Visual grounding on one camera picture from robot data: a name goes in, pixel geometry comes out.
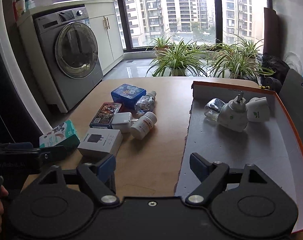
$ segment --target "potted plant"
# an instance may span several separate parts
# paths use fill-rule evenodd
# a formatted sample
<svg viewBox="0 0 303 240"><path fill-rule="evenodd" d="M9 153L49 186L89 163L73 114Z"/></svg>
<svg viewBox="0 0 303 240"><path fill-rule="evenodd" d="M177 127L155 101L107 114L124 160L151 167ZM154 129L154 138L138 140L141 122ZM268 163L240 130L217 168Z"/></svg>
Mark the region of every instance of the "potted plant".
<svg viewBox="0 0 303 240"><path fill-rule="evenodd" d="M211 59L207 58L209 73L214 77L240 78L242 76L272 75L273 71L264 68L256 60L257 43L242 39L236 44L219 43L213 45L218 51Z"/></svg>
<svg viewBox="0 0 303 240"><path fill-rule="evenodd" d="M165 70L170 69L170 76L185 76L186 70L189 70L193 75L200 76L206 71L203 70L204 63L196 54L202 53L201 49L197 48L196 42L184 43L181 40L178 44L171 43L164 51L158 52L160 57L153 59L152 66L147 72L157 66L153 76L164 76Z"/></svg>
<svg viewBox="0 0 303 240"><path fill-rule="evenodd" d="M156 51L156 57L159 57L159 51L165 51L169 44L170 44L170 38L172 36L166 38L164 35L159 37L159 38L150 38L152 39L152 41L149 43L149 45L154 46L154 50Z"/></svg>

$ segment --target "apartment building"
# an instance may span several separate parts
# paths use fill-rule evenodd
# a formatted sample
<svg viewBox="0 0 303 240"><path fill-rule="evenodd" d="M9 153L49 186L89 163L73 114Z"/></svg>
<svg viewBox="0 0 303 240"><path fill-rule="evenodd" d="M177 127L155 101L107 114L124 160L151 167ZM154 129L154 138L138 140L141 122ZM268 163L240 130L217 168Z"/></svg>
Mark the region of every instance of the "apartment building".
<svg viewBox="0 0 303 240"><path fill-rule="evenodd" d="M234 34L255 42L263 39L264 7L267 0L222 0L223 41L235 43Z"/></svg>
<svg viewBox="0 0 303 240"><path fill-rule="evenodd" d="M182 33L192 39L193 28L208 30L206 0L125 0L133 47L147 46L162 35ZM117 0L115 2L123 48L126 47Z"/></svg>

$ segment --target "tiled floor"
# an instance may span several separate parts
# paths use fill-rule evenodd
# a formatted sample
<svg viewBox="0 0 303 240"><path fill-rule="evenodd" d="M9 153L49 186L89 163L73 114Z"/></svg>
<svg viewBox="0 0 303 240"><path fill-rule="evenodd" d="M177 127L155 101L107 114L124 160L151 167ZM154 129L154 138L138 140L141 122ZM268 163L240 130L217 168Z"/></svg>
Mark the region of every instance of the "tiled floor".
<svg viewBox="0 0 303 240"><path fill-rule="evenodd" d="M103 81L118 78L151 77L154 71L157 69L157 67L153 67L147 73L147 70L152 65L150 65L152 60L152 58L123 60L104 76ZM167 69L164 76L169 76L169 73L170 70Z"/></svg>

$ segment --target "cabinet door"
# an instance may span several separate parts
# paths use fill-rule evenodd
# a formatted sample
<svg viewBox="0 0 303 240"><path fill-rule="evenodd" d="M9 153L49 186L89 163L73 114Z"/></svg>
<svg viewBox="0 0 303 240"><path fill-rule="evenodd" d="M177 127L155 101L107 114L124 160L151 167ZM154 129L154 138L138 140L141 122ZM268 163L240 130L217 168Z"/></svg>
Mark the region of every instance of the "cabinet door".
<svg viewBox="0 0 303 240"><path fill-rule="evenodd" d="M108 25L109 42L112 48L114 60L124 54L121 35L119 33L116 14L105 16Z"/></svg>
<svg viewBox="0 0 303 240"><path fill-rule="evenodd" d="M95 34L98 44L98 59L102 70L114 62L104 16L91 18L90 28Z"/></svg>

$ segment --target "blue tin box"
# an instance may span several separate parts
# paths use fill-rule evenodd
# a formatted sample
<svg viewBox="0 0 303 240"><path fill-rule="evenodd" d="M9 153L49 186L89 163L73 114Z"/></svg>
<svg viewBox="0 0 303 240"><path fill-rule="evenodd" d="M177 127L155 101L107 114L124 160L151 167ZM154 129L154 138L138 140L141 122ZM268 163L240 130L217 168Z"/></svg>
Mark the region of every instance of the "blue tin box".
<svg viewBox="0 0 303 240"><path fill-rule="evenodd" d="M123 103L129 109L135 109L135 104L139 98L146 95L146 90L133 85L122 84L111 92L115 103Z"/></svg>

